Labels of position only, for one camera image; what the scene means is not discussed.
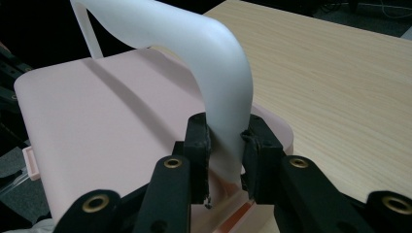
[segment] wood grain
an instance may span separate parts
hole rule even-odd
[[[255,101],[291,125],[295,154],[361,201],[412,197],[411,41],[237,0],[206,15],[239,40]]]

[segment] gray carpet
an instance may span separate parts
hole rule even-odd
[[[412,12],[390,9],[387,13],[399,17]],[[359,4],[355,13],[351,13],[348,5],[343,4],[338,11],[330,13],[318,10],[314,17],[395,37],[402,36],[412,25],[412,17],[389,18],[382,13],[381,7],[363,4]],[[23,166],[21,150],[14,149],[0,157],[0,177],[12,174]],[[2,201],[32,222],[49,211],[41,181],[23,183],[8,193]]]

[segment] white curved handle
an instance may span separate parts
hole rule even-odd
[[[112,35],[135,48],[166,47],[189,66],[199,85],[214,135],[211,166],[229,182],[239,180],[253,98],[249,62],[220,22],[153,0],[71,0],[93,58],[102,57],[86,9]]]

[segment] pink surface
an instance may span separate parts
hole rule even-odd
[[[185,139],[188,118],[205,111],[191,72],[156,50],[34,70],[15,88],[56,221],[86,192],[112,189],[124,196],[146,184],[155,163]],[[289,126],[259,106],[253,113],[292,153]],[[216,208],[195,207],[192,230],[222,223],[247,201],[238,187],[211,176]]]

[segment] light wood tabletop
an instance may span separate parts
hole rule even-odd
[[[362,202],[374,190],[412,197],[411,41],[237,0],[206,16],[239,40],[254,100],[290,124],[294,154]]]

